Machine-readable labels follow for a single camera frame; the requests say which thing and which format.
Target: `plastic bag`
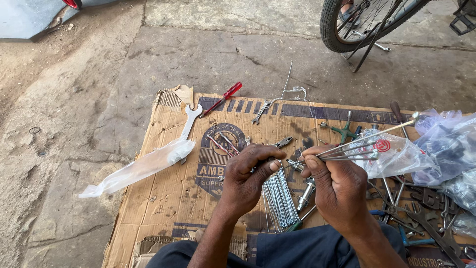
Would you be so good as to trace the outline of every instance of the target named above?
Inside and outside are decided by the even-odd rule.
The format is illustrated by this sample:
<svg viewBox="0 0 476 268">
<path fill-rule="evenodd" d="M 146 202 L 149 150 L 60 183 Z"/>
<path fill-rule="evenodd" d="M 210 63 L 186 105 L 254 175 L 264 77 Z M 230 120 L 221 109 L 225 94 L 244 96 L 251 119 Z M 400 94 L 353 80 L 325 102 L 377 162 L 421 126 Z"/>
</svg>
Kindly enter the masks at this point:
<svg viewBox="0 0 476 268">
<path fill-rule="evenodd" d="M 195 142 L 186 138 L 178 138 L 160 149 L 137 159 L 129 165 L 107 176 L 99 185 L 88 185 L 79 197 L 96 197 L 103 192 L 107 194 L 131 185 L 143 178 L 165 169 L 187 156 L 195 146 Z"/>
<path fill-rule="evenodd" d="M 420 119 L 415 123 L 415 130 L 423 136 L 430 130 L 430 128 L 436 126 L 437 123 L 447 118 L 461 118 L 461 111 L 444 111 L 438 113 L 435 109 L 430 109 L 420 114 Z"/>
<path fill-rule="evenodd" d="M 476 216 L 468 213 L 460 214 L 456 216 L 451 228 L 457 234 L 476 238 Z"/>
<path fill-rule="evenodd" d="M 445 181 L 442 186 L 445 195 L 476 216 L 476 168 Z"/>
<path fill-rule="evenodd" d="M 435 125 L 427 128 L 427 132 L 414 143 L 439 169 L 414 172 L 412 177 L 416 185 L 440 185 L 476 167 L 476 113 L 433 122 Z"/>
<path fill-rule="evenodd" d="M 377 132 L 379 132 L 377 129 L 366 129 L 363 135 L 365 137 L 366 134 L 375 134 Z M 377 142 L 373 145 L 372 149 L 378 149 L 378 160 L 354 161 L 367 171 L 368 179 L 396 176 L 428 167 L 436 168 L 431 158 L 424 154 L 418 146 L 405 138 L 388 133 L 383 133 L 349 146 L 356 147 L 369 141 Z M 347 151 L 346 154 L 355 154 L 369 149 L 369 147 L 358 148 Z"/>
</svg>

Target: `sandal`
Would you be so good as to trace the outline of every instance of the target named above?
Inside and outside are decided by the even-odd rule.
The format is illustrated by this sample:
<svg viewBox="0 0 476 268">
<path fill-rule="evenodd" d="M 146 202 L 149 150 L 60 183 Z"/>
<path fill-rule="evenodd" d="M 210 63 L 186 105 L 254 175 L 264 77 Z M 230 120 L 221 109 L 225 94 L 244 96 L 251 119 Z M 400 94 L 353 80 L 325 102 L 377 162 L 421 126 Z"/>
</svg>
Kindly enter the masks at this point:
<svg viewBox="0 0 476 268">
<path fill-rule="evenodd" d="M 342 20 L 342 21 L 346 21 L 347 18 L 350 16 L 350 14 L 352 14 L 354 11 L 355 11 L 356 7 L 354 6 L 354 4 L 352 4 L 352 6 L 346 10 L 344 12 L 344 14 L 342 14 L 342 12 L 339 10 L 339 18 Z M 353 18 L 349 19 L 349 21 L 346 23 L 346 26 L 347 27 L 350 27 L 352 25 L 352 22 L 353 21 Z M 360 18 L 357 19 L 356 23 L 354 23 L 354 26 L 352 28 L 357 28 L 360 24 Z"/>
</svg>

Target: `cardboard sheet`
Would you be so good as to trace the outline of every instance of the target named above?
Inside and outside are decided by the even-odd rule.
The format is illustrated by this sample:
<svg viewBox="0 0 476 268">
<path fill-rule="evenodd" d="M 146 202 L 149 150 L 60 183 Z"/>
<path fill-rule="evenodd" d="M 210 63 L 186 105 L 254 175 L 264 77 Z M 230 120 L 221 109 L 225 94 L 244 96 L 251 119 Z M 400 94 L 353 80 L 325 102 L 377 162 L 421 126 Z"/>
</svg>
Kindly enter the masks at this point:
<svg viewBox="0 0 476 268">
<path fill-rule="evenodd" d="M 208 109 L 221 96 L 214 94 L 194 94 L 194 102 Z M 187 120 L 184 105 L 173 92 L 157 95 L 152 107 L 152 116 L 145 135 L 144 143 L 138 157 L 150 153 L 154 147 L 162 147 L 180 136 Z M 157 174 L 130 185 L 126 189 L 110 243 L 105 251 L 103 267 L 126 268 L 132 265 L 135 244 L 147 236 L 166 235 L 175 239 L 188 239 L 189 231 L 205 228 L 211 213 L 221 196 L 223 183 L 218 176 L 224 175 L 226 162 L 229 158 L 223 151 L 206 138 L 210 135 L 220 140 L 218 131 L 222 131 L 236 147 L 241 150 L 246 146 L 245 137 L 250 136 L 252 143 L 273 144 L 284 137 L 292 136 L 293 140 L 282 149 L 288 157 L 302 147 L 301 140 L 311 137 L 315 144 L 317 138 L 331 144 L 340 142 L 340 135 L 330 129 L 319 128 L 324 121 L 330 126 L 344 127 L 348 110 L 352 110 L 350 129 L 354 131 L 358 125 L 370 128 L 378 124 L 379 129 L 397 125 L 395 116 L 389 109 L 346 106 L 338 104 L 307 103 L 283 101 L 274 103 L 265 110 L 259 125 L 252 125 L 251 120 L 258 113 L 263 99 L 230 98 L 202 119 L 196 119 L 189 139 L 197 144 L 188 155 L 184 165 L 179 163 Z M 402 111 L 410 118 L 412 111 Z M 410 139 L 418 138 L 413 127 L 407 127 Z M 403 137 L 401 130 L 390 132 Z M 384 191 L 381 180 L 376 181 Z M 305 180 L 297 172 L 288 176 L 288 187 L 293 201 L 304 191 Z M 410 202 L 408 192 L 402 202 Z M 305 214 L 314 204 L 302 212 Z M 381 199 L 370 200 L 369 209 L 380 209 Z M 256 239 L 258 233 L 266 233 L 266 218 L 262 201 L 238 224 L 246 228 L 247 259 L 256 261 Z M 304 228 L 324 225 L 326 222 L 316 211 L 304 222 Z M 456 237 L 458 243 L 474 244 L 472 238 Z M 437 248 L 418 247 L 418 255 L 411 259 L 412 267 L 432 267 L 429 259 L 447 259 Z"/>
</svg>

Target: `dark blue trousers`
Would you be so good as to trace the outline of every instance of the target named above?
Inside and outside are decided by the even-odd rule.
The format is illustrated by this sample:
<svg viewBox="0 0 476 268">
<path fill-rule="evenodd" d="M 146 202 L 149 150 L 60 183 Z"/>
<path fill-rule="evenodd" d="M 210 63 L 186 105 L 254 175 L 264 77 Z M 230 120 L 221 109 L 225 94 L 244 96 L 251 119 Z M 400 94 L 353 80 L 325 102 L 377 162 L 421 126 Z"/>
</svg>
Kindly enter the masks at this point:
<svg viewBox="0 0 476 268">
<path fill-rule="evenodd" d="M 395 228 L 381 224 L 393 249 L 405 260 L 402 238 Z M 187 267 L 197 242 L 182 240 L 161 248 L 146 268 Z M 228 268 L 359 268 L 355 250 L 330 225 L 279 235 L 259 234 L 256 265 L 228 253 Z"/>
</svg>

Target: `printed logo on cardboard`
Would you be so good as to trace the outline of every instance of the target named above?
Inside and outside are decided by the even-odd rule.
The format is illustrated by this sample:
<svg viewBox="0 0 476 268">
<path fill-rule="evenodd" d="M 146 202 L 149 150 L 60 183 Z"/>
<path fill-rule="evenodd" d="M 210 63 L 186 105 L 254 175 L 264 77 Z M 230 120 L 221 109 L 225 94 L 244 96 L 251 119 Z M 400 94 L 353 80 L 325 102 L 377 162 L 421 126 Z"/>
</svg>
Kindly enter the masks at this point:
<svg viewBox="0 0 476 268">
<path fill-rule="evenodd" d="M 241 151 L 244 144 L 246 144 L 243 131 L 229 123 L 218 123 L 203 134 L 200 142 L 200 154 L 198 156 L 195 183 L 216 198 L 221 197 L 221 191 L 223 189 L 223 182 L 218 180 L 218 176 L 225 175 L 225 167 L 230 156 L 207 138 L 207 135 L 210 135 L 229 152 L 234 153 L 230 145 L 219 134 L 220 131 L 238 150 Z"/>
</svg>

